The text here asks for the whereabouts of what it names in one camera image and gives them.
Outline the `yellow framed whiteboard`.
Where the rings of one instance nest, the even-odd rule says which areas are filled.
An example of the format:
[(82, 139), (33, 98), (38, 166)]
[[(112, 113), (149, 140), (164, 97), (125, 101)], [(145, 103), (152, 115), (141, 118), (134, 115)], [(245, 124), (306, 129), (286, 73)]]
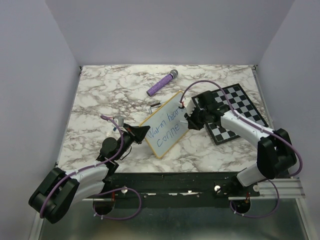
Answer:
[(158, 159), (189, 131), (187, 124), (179, 122), (186, 121), (184, 117), (186, 112), (179, 108), (182, 95), (183, 92), (178, 91), (140, 124), (140, 126), (150, 126), (145, 140)]

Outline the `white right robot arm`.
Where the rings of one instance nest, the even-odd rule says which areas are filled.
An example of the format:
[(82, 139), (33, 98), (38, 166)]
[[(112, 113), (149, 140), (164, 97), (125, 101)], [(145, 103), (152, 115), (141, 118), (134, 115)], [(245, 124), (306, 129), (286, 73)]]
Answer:
[(239, 135), (257, 149), (256, 163), (240, 171), (230, 183), (230, 191), (241, 196), (248, 186), (261, 180), (272, 180), (297, 163), (289, 134), (282, 128), (273, 130), (243, 117), (229, 105), (217, 102), (211, 91), (197, 95), (197, 102), (185, 99), (188, 129), (201, 130), (214, 124)]

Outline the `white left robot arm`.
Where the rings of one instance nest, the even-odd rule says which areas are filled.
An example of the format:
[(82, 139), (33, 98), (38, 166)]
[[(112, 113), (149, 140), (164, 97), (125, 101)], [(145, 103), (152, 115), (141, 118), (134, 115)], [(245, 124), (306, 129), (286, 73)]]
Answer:
[(150, 130), (148, 125), (130, 126), (125, 123), (123, 127), (119, 139), (107, 137), (102, 142), (93, 164), (69, 171), (53, 168), (29, 198), (29, 206), (41, 218), (55, 224), (73, 204), (90, 196), (107, 197), (111, 185), (105, 180), (117, 170), (117, 161), (133, 143), (141, 144)]

